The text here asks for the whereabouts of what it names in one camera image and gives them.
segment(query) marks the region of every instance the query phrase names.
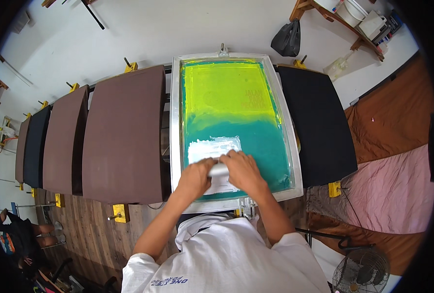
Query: person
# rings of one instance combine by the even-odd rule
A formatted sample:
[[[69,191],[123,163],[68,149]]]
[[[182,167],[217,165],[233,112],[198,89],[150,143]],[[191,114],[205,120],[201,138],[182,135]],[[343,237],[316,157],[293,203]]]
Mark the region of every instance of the person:
[[[7,216],[11,223],[5,225]],[[0,213],[0,244],[12,264],[19,268],[26,265],[31,266],[33,258],[36,257],[41,248],[65,242],[65,235],[63,234],[47,237],[36,237],[37,235],[62,229],[59,222],[54,225],[35,225],[29,219],[22,220],[7,209]]]
[[[204,214],[180,224],[175,243],[181,252],[156,263],[182,212],[210,187],[208,173],[216,161],[204,159],[183,170],[176,190],[137,240],[123,268],[121,292],[330,292],[310,246],[253,157],[231,150],[219,160],[228,167],[229,182],[257,203],[272,248],[254,221]]]

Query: fan grille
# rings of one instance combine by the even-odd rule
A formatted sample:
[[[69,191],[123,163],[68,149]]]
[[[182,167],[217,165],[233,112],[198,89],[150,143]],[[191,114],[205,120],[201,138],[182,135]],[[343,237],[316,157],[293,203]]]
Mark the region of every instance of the fan grille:
[[[339,293],[383,290],[390,277],[390,263],[378,249],[359,249],[349,253],[333,275],[333,290]]]

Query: wooden floor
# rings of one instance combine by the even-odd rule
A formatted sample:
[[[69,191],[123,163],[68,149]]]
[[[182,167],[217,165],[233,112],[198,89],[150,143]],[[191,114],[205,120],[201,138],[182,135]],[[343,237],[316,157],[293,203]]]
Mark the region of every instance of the wooden floor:
[[[36,203],[44,204],[55,200],[55,196],[41,189],[35,200]],[[306,228],[304,197],[281,202],[281,205],[294,226]],[[73,262],[65,271],[67,276],[82,276],[96,284],[104,284],[115,276],[118,279],[116,289],[119,289],[122,268],[132,255],[135,242],[160,210],[130,204],[129,212],[130,222],[127,224],[108,221],[112,206],[81,196],[65,195],[65,208],[51,207],[48,215],[52,223],[59,221],[63,225],[66,244],[44,249],[47,258],[54,266],[59,266],[64,259],[71,257]],[[39,223],[44,223],[41,209],[37,214]],[[258,231],[266,238],[261,220],[258,222]],[[159,263],[178,252],[175,236],[176,231],[173,231]]]

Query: black bag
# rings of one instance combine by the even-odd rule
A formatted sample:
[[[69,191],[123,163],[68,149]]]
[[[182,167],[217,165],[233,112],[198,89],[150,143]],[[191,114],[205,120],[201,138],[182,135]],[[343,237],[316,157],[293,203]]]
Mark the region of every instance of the black bag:
[[[271,48],[282,56],[296,57],[300,51],[300,22],[298,19],[285,24],[275,35]]]

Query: screen printing frame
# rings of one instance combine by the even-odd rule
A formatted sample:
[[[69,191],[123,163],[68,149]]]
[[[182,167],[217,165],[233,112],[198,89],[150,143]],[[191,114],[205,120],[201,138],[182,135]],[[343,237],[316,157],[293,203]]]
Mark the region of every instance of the screen printing frame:
[[[287,159],[290,168],[293,170],[294,188],[274,192],[274,198],[280,202],[283,200],[299,197],[303,195],[302,172],[300,167],[300,159],[295,140],[295,131],[292,124],[292,119],[285,102],[282,86],[276,75],[276,71],[269,59],[268,55],[264,54],[251,54],[251,53],[228,53],[227,57],[220,57],[218,53],[203,53],[184,55],[173,58],[172,66],[172,86],[170,94],[170,166],[171,166],[171,180],[172,192],[178,186],[179,178],[182,172],[182,107],[180,100],[180,79],[181,79],[181,62],[184,60],[202,59],[202,58],[247,58],[262,60],[264,73],[268,79],[269,87],[273,93],[274,101],[277,105],[279,115],[283,121],[282,127],[284,131],[284,140],[287,149]],[[223,210],[238,209],[240,206],[240,198],[214,200],[207,202],[193,202],[184,211],[184,213],[205,213]]]

